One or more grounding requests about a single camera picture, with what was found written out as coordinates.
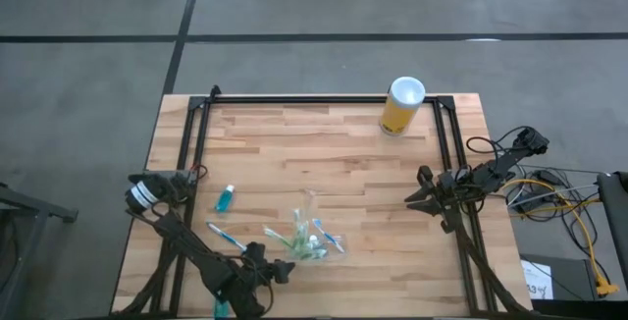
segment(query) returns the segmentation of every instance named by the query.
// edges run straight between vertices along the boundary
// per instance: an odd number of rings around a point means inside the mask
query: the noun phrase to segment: paper
[[[551,267],[521,260],[531,299],[553,299]]]

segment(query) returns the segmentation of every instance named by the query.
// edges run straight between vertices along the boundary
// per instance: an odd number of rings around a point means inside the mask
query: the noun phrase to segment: gray floor
[[[190,33],[628,31],[628,0],[198,0]],[[176,33],[185,0],[0,0],[0,35]],[[25,317],[105,314],[127,237],[126,175],[141,169],[173,44],[0,44],[0,181],[80,209],[52,221]],[[532,125],[528,160],[626,170],[628,40],[189,44],[176,93],[382,92],[415,76],[480,92],[493,136]],[[588,183],[593,176],[576,176]],[[626,299],[602,206],[596,255]],[[561,224],[514,221],[521,252],[583,258]]]

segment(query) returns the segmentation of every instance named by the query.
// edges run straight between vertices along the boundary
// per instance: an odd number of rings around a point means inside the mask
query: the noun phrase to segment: yellow container
[[[380,119],[382,131],[391,135],[405,133],[424,98],[425,87],[418,79],[402,77],[394,80]]]

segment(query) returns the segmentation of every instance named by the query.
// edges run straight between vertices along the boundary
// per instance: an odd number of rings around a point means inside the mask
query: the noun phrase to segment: blue toothbrush
[[[326,233],[325,231],[323,231],[323,227],[321,227],[321,220],[318,218],[313,218],[312,219],[312,223],[314,223],[314,227],[316,227],[316,229],[321,232],[321,234],[323,236],[325,236],[325,238],[327,238],[327,240],[329,240],[338,251],[340,251],[341,253],[344,253],[344,249],[342,248],[342,246],[340,245],[339,242],[337,242],[334,237],[332,237],[329,233]]]
[[[241,242],[239,242],[236,239],[234,239],[234,237],[232,237],[232,236],[228,235],[227,233],[221,231],[220,228],[216,227],[215,224],[213,224],[213,223],[211,223],[209,221],[205,221],[205,224],[207,225],[207,227],[209,227],[210,230],[214,231],[214,233],[216,233],[217,235],[223,237],[228,242],[230,242],[233,245],[239,247],[242,251],[246,251],[246,246],[242,245]]]

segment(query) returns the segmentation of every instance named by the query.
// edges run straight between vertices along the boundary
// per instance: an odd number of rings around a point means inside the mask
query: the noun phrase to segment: wooden table
[[[454,97],[463,139],[488,137],[479,95]],[[148,169],[175,169],[187,101],[187,95],[164,97]],[[382,108],[212,105],[203,156],[209,175],[199,184],[192,222],[205,243],[216,251],[237,253],[207,229],[204,222],[209,218],[243,243],[265,243],[268,259],[284,258],[282,246],[263,235],[262,225],[289,234],[291,209],[302,206],[304,188],[317,191],[315,214],[325,229],[347,240],[344,259],[297,264],[287,285],[274,285],[275,304],[268,316],[468,314],[454,234],[443,232],[441,218],[407,210],[403,203],[418,188],[420,165],[429,165],[435,174],[443,166],[433,110],[424,104],[407,134],[391,137],[378,126]],[[191,142],[188,162],[194,136]],[[492,157],[466,154],[474,166]],[[217,216],[213,206],[228,184],[235,185],[232,208]],[[487,199],[480,220],[492,267],[518,301],[531,308],[503,200]],[[149,226],[133,222],[113,310],[126,306],[145,284],[160,246],[161,239]],[[212,314],[214,299],[198,276],[188,263],[180,316]],[[474,279],[482,298],[477,272]],[[168,304],[169,286],[163,304]],[[260,288],[258,295],[261,303],[268,302],[266,290]]]

